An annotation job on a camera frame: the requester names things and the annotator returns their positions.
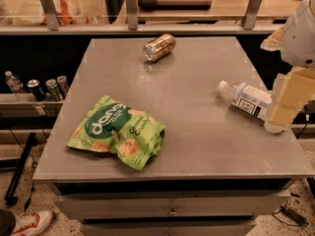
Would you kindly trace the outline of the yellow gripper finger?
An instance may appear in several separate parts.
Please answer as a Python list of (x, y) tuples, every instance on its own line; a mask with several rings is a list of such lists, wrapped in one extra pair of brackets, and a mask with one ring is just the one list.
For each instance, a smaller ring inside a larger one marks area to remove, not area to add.
[(266, 51), (279, 51), (282, 49), (283, 28), (278, 28), (270, 34), (260, 45)]
[(286, 75), (278, 74), (264, 124), (266, 131), (273, 134), (286, 131), (298, 112), (314, 95), (314, 69), (294, 66)]

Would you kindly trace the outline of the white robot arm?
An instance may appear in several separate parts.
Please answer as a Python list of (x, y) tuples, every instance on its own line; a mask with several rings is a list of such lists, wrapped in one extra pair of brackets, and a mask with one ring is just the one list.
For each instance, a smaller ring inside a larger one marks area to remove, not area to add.
[(280, 48), (282, 60), (292, 68), (277, 75), (271, 91), (264, 127), (274, 134), (287, 130), (315, 95), (315, 0), (302, 0), (287, 19)]

